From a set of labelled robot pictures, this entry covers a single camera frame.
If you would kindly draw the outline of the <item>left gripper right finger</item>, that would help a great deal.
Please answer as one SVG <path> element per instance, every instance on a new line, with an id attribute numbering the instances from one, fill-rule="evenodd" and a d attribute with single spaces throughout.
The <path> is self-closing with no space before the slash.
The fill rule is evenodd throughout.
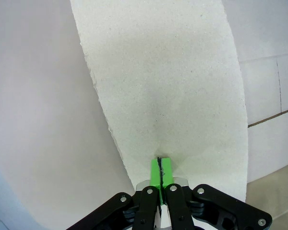
<path id="1" fill-rule="evenodd" d="M 267 230 L 270 214 L 207 184 L 191 189 L 187 180 L 172 176 L 170 158 L 161 159 L 163 201 L 174 230 L 199 230 L 194 220 L 217 230 Z"/>

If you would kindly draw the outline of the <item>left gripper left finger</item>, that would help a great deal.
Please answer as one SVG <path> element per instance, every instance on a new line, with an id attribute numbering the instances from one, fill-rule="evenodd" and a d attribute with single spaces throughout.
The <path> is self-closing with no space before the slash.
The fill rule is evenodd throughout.
<path id="1" fill-rule="evenodd" d="M 150 180 L 139 183 L 133 195 L 125 192 L 112 198 L 70 226 L 70 230 L 153 230 L 160 206 L 159 159 L 151 162 Z"/>

